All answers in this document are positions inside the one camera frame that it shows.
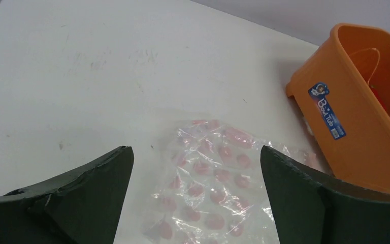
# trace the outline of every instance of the white table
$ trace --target white table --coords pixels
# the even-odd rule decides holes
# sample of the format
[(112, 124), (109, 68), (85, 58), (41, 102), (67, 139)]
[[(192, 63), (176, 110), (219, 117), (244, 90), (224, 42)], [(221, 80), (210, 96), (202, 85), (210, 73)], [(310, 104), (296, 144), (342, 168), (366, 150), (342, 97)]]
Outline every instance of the white table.
[(284, 85), (316, 49), (189, 0), (2, 1), (0, 195), (132, 146), (115, 243), (143, 243), (137, 215), (176, 120), (312, 150)]

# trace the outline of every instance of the orange container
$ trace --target orange container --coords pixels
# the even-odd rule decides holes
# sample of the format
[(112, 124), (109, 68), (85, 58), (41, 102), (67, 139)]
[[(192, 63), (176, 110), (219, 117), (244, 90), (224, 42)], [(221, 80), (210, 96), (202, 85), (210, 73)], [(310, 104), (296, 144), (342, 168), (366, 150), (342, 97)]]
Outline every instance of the orange container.
[(286, 94), (295, 98), (337, 178), (390, 193), (389, 33), (335, 26), (294, 73)]

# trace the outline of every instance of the plastic bag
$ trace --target plastic bag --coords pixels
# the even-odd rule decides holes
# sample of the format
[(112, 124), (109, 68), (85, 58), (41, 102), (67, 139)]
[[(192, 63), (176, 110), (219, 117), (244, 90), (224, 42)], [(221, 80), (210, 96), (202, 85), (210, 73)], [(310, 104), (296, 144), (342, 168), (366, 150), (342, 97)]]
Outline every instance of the plastic bag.
[(301, 163), (308, 157), (218, 120), (179, 128), (143, 234), (154, 244), (279, 243), (259, 162), (263, 145)]

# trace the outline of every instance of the wall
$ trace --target wall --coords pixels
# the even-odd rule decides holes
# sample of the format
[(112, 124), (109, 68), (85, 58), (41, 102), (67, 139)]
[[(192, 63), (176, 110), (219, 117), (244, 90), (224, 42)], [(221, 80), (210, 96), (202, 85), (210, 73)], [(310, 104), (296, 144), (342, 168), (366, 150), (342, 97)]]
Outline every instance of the wall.
[(299, 39), (321, 44), (340, 22), (390, 32), (390, 0), (193, 0)]

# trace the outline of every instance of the blue sticker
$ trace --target blue sticker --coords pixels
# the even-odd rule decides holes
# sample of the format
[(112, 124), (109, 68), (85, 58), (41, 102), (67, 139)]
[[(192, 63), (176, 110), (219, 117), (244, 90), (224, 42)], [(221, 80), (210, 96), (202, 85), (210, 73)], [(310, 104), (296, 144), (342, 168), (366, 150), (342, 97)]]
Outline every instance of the blue sticker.
[(328, 103), (326, 96), (330, 94), (328, 86), (324, 83), (317, 83), (309, 89), (310, 97), (315, 101), (320, 114), (322, 115), (323, 121), (328, 127), (334, 140), (338, 140), (346, 136), (344, 128), (340, 124), (339, 119), (336, 117), (331, 105)]

